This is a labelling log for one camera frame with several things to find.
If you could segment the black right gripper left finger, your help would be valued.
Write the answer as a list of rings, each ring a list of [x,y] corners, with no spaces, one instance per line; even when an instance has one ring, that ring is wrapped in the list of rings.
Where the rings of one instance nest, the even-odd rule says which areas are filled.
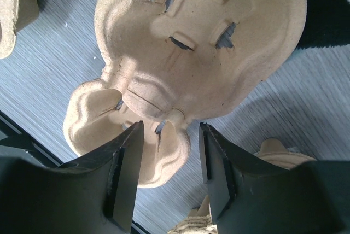
[[[71,214],[69,231],[131,231],[144,146],[144,123],[70,162],[59,172]]]

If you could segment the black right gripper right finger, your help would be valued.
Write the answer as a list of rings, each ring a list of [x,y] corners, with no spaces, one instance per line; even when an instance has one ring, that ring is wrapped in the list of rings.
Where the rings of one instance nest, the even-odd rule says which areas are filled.
[[[200,156],[213,222],[217,225],[293,225],[287,170],[272,165],[201,123]]]

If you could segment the brown cardboard cup carrier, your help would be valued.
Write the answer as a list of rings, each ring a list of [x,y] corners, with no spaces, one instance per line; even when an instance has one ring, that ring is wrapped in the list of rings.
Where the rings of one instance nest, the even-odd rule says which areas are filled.
[[[307,0],[98,0],[94,25],[105,62],[79,85],[63,122],[82,156],[144,123],[140,188],[186,163],[194,120],[230,113],[295,50]]]

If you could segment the zebra print pillow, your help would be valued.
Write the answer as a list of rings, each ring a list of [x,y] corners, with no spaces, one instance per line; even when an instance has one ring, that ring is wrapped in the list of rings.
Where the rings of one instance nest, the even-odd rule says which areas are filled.
[[[349,44],[349,0],[307,0],[307,16],[298,49]]]

